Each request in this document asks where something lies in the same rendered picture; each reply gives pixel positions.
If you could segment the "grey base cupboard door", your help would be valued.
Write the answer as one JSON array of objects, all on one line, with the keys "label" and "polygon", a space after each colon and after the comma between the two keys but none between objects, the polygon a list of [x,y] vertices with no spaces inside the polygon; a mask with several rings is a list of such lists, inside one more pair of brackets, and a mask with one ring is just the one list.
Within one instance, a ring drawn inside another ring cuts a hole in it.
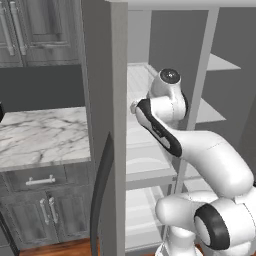
[{"label": "grey base cupboard door", "polygon": [[88,238],[90,220],[90,190],[88,186],[62,187],[47,192],[54,197],[58,223],[55,224],[60,242]]},{"label": "grey base cupboard door", "polygon": [[[50,223],[46,225],[40,207],[45,199]],[[0,211],[19,249],[29,249],[58,242],[55,226],[44,192],[17,193],[0,199]]]}]

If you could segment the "clear glass fridge shelf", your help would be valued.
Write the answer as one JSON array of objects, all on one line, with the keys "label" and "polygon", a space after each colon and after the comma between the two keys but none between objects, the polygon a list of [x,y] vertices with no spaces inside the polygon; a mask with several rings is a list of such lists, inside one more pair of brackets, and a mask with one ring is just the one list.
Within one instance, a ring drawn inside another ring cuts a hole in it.
[{"label": "clear glass fridge shelf", "polygon": [[136,122],[127,123],[126,189],[168,185],[177,175],[172,157]]},{"label": "clear glass fridge shelf", "polygon": [[125,250],[127,252],[157,246],[162,242],[162,224],[155,205],[163,197],[159,186],[126,192]]},{"label": "clear glass fridge shelf", "polygon": [[127,98],[129,102],[144,98],[158,72],[148,63],[130,63],[127,66]]}]

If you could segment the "grey fridge door with shelves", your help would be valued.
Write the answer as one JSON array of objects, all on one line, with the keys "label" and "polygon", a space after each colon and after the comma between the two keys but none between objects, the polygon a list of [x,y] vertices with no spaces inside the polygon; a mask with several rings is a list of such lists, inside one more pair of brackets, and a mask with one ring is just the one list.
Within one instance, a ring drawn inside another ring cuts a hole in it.
[{"label": "grey fridge door with shelves", "polygon": [[235,67],[206,74],[202,98],[223,119],[196,128],[224,137],[256,179],[256,8],[222,8],[211,52]]}]

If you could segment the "narrow grey drawer front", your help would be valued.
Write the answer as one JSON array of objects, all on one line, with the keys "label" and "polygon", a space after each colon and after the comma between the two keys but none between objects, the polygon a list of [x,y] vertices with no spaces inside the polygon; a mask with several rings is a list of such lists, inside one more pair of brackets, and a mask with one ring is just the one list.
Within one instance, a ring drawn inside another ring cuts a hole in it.
[{"label": "narrow grey drawer front", "polygon": [[64,166],[67,182],[77,185],[86,185],[90,183],[88,174],[88,163],[72,163]]}]

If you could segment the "pale fridge door shelf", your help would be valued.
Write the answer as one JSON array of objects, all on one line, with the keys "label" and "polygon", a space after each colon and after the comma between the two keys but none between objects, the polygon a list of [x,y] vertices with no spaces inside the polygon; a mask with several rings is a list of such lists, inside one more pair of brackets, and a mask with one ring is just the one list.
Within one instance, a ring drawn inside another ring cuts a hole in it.
[{"label": "pale fridge door shelf", "polygon": [[208,71],[239,70],[240,67],[214,54],[209,56]]}]

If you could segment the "grey fridge body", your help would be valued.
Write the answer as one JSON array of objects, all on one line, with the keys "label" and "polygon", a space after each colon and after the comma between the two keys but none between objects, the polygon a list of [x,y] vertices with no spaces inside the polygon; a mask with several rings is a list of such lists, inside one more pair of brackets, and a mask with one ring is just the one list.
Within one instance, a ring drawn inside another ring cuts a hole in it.
[{"label": "grey fridge body", "polygon": [[151,12],[149,64],[160,70],[173,67],[181,73],[182,90],[190,104],[181,128],[223,117],[202,98],[207,65],[219,11],[222,8],[256,8],[256,0],[167,0],[183,8]]}]

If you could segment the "grey wall cupboard door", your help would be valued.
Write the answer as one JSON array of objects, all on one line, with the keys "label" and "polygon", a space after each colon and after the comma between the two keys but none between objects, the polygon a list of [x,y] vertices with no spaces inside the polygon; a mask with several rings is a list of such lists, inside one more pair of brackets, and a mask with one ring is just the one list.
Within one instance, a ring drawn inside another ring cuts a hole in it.
[{"label": "grey wall cupboard door", "polygon": [[79,62],[76,0],[17,0],[28,66]]},{"label": "grey wall cupboard door", "polygon": [[22,67],[18,39],[8,0],[0,0],[0,68]]}]

